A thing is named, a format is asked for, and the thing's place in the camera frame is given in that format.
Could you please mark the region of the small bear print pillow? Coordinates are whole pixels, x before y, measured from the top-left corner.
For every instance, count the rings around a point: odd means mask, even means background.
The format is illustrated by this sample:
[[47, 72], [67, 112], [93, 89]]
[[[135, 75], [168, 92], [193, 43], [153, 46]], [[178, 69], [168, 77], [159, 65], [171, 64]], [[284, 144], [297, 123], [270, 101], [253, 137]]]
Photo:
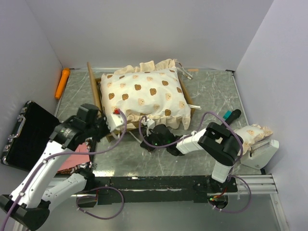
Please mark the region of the small bear print pillow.
[[245, 155], [247, 151], [251, 150], [251, 146], [253, 144], [273, 134], [273, 131], [268, 127], [262, 127], [257, 124], [236, 129], [234, 132], [243, 140], [243, 155]]

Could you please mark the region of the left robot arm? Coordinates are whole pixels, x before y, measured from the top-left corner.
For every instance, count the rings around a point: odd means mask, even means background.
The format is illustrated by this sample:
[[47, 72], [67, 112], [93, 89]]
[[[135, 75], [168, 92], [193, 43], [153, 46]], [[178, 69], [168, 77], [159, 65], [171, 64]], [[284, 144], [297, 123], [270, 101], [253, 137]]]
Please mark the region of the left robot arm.
[[0, 197], [0, 207], [8, 218], [13, 218], [31, 231], [38, 230], [49, 214], [71, 195], [90, 193], [95, 188], [95, 176], [80, 168], [69, 178], [51, 189], [48, 185], [62, 164], [87, 138], [100, 140], [122, 126], [122, 115], [101, 113], [93, 104], [83, 104], [77, 114], [57, 125], [49, 137], [45, 150], [24, 181], [10, 194]]

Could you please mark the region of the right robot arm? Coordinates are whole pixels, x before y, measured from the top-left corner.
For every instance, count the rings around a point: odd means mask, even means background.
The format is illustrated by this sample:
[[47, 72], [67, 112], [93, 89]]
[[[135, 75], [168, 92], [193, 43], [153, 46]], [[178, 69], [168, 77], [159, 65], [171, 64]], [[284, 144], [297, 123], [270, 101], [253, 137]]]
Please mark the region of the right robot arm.
[[243, 147], [244, 141], [238, 134], [215, 122], [183, 136], [172, 134], [164, 124], [156, 126], [151, 119], [143, 121], [142, 125], [146, 127], [146, 132], [141, 147], [153, 151], [162, 146], [173, 156], [206, 151], [216, 161], [210, 180], [212, 190], [220, 192], [227, 186], [231, 168]]

